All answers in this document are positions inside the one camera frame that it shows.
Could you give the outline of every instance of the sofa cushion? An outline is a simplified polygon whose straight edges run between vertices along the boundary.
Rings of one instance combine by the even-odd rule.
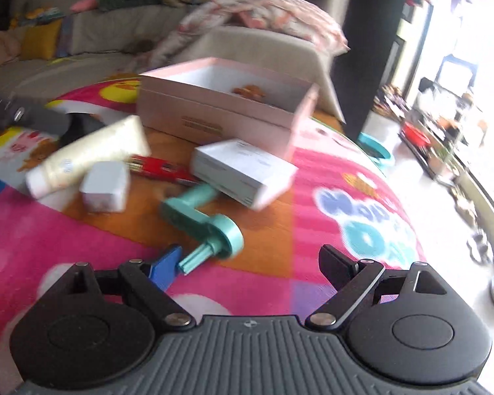
[[[132,59],[120,53],[59,59],[19,61],[0,67],[0,93],[50,101],[73,89],[90,85],[115,73]]]
[[[53,59],[57,50],[58,36],[61,31],[62,19],[48,25],[31,27],[26,30],[22,41],[20,59]]]
[[[142,6],[74,15],[70,54],[121,51],[136,39],[159,41],[187,14],[185,8]]]

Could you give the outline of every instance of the colorful foam mat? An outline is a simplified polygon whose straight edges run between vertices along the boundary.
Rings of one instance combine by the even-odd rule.
[[[56,110],[98,114],[106,123],[135,112],[138,80],[112,80],[67,93]],[[153,156],[188,164],[194,144],[147,131]],[[171,243],[194,241],[161,220],[157,207],[173,185],[132,175],[127,209],[88,214],[77,186],[39,201],[25,173],[54,149],[54,138],[11,129],[0,137],[0,393],[21,379],[9,353],[11,331],[77,261],[112,269],[130,258],[156,260]],[[297,314],[304,319],[335,293],[320,273],[318,250],[331,244],[390,268],[424,260],[402,204],[369,158],[343,135],[308,120],[295,140],[294,185],[256,213],[221,196],[202,210],[232,218],[245,238],[230,261],[210,261],[178,276],[168,294],[196,318],[203,314]]]

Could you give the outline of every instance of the red marker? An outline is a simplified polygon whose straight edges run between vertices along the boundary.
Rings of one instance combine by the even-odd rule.
[[[192,187],[200,181],[185,166],[176,165],[155,157],[133,155],[127,162],[130,171],[145,177],[169,181]]]

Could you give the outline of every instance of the teal bowl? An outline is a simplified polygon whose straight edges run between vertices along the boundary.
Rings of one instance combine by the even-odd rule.
[[[364,132],[359,135],[357,145],[368,155],[381,171],[389,166],[393,166],[395,158],[392,154],[372,136]]]

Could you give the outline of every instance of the cream tube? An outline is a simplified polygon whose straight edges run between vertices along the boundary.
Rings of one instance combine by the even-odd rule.
[[[128,116],[56,151],[26,174],[26,184],[33,198],[40,199],[77,184],[97,162],[122,161],[133,154],[150,156],[138,116]]]

